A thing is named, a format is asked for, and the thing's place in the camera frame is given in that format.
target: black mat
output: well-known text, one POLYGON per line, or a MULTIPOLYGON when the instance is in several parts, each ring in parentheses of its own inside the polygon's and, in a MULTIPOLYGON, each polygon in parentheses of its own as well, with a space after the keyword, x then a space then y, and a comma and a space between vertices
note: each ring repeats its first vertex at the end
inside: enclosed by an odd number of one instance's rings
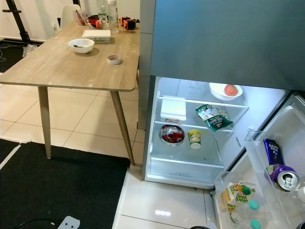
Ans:
POLYGON ((0 50, 2 51, 2 58, 6 59, 5 61, 1 59, 0 73, 5 72, 22 59, 23 46, 12 46, 11 44, 2 43, 0 44, 0 50))
MULTIPOLYGON (((129 164, 127 158, 56 146, 47 160, 43 144, 21 144, 0 171, 0 227, 72 216, 81 229, 110 229, 129 164)), ((57 227, 47 222, 22 227, 33 228, 57 227)))
POLYGON ((11 142, 11 141, 0 139, 0 163, 18 145, 19 145, 18 142, 11 142))

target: white bowl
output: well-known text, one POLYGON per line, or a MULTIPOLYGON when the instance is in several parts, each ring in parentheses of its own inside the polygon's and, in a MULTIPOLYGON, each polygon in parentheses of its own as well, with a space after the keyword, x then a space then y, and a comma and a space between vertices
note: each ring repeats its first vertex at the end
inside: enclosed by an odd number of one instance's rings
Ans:
POLYGON ((94 41, 90 39, 75 39, 69 42, 69 46, 77 53, 87 53, 93 49, 94 41))
POLYGON ((210 83, 211 93, 214 95, 217 99, 229 101, 236 99, 237 97, 241 96, 243 94, 243 89, 241 86, 234 85, 238 91, 237 95, 235 96, 229 96, 224 93, 224 88, 227 86, 227 84, 224 83, 210 83))

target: white chair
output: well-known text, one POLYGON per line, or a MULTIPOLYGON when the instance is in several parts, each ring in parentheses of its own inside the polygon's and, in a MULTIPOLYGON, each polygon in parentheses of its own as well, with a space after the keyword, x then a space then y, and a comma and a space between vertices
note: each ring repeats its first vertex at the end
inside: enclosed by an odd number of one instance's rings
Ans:
POLYGON ((74 21, 73 13, 72 13, 74 10, 81 10, 81 8, 77 4, 66 4, 62 7, 62 10, 61 10, 61 29, 74 21))

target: green snack package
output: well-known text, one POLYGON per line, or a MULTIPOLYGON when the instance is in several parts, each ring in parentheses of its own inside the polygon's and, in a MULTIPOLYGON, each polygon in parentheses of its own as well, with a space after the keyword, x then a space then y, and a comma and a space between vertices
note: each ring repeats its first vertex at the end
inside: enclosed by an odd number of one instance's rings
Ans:
POLYGON ((206 122, 208 127, 215 132, 233 123, 227 119, 229 116, 226 111, 215 105, 201 105, 196 109, 196 113, 206 122))

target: stainless steel bowl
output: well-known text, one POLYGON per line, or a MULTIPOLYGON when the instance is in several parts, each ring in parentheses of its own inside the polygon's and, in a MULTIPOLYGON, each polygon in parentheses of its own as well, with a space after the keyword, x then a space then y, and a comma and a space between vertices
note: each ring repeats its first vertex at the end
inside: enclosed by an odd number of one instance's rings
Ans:
POLYGON ((159 137, 160 137, 162 142, 164 142, 165 144, 167 144, 169 146, 180 145, 185 139, 184 131, 180 127, 178 127, 177 125, 164 125, 164 126, 162 126, 160 131, 159 131, 159 137), (163 135, 169 135, 169 134, 173 134, 173 133, 183 134, 182 141, 178 142, 178 143, 170 143, 170 142, 167 142, 166 140, 164 140, 162 138, 163 135))

